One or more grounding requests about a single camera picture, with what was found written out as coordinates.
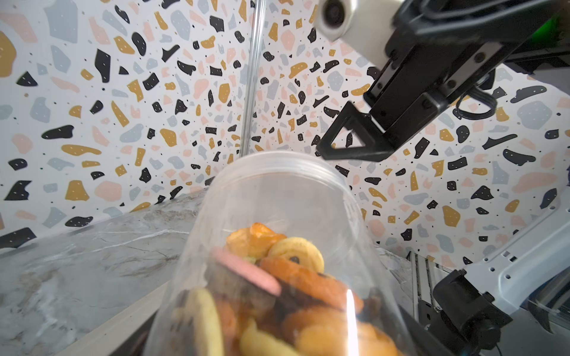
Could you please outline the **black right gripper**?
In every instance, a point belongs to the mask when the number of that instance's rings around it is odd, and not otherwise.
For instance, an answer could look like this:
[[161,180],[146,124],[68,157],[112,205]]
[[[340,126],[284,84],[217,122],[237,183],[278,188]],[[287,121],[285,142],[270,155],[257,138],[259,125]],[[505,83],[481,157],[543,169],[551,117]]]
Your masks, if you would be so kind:
[[384,46],[387,63],[365,94],[367,114],[347,102],[316,145],[324,160],[381,162],[466,96],[497,110],[499,65],[569,88],[567,1],[405,1]]

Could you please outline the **clear plastic cookie jar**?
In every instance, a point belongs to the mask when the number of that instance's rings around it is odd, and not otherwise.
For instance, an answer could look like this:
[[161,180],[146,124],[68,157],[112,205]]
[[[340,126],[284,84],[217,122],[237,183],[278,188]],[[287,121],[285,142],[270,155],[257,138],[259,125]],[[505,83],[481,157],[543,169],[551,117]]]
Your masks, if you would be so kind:
[[270,151],[213,180],[145,355],[417,355],[343,176]]

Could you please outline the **beige plastic tray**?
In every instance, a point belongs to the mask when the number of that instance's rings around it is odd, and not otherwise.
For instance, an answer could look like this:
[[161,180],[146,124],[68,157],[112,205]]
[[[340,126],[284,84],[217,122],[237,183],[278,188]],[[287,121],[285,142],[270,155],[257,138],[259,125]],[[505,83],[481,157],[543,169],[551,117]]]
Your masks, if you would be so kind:
[[58,355],[127,355],[140,337],[151,328],[169,287],[164,283],[124,309]]

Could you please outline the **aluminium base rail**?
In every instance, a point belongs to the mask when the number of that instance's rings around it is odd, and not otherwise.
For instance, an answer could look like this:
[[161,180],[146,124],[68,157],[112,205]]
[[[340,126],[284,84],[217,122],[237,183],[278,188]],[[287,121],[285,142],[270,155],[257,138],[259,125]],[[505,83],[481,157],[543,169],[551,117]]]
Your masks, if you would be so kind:
[[451,270],[416,252],[410,252],[407,259],[411,262],[414,318],[427,329],[441,311],[433,290]]

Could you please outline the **metal corner post right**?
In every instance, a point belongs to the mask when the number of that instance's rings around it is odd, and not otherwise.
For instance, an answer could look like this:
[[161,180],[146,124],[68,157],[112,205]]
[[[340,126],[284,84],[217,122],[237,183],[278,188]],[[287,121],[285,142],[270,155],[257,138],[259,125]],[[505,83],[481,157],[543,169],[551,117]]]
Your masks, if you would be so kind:
[[249,154],[249,141],[255,110],[255,92],[258,81],[261,51],[263,47],[264,21],[266,16],[266,0],[255,2],[254,21],[252,25],[251,44],[249,49],[249,64],[247,71],[244,112],[242,116],[242,131],[240,135],[239,157]]

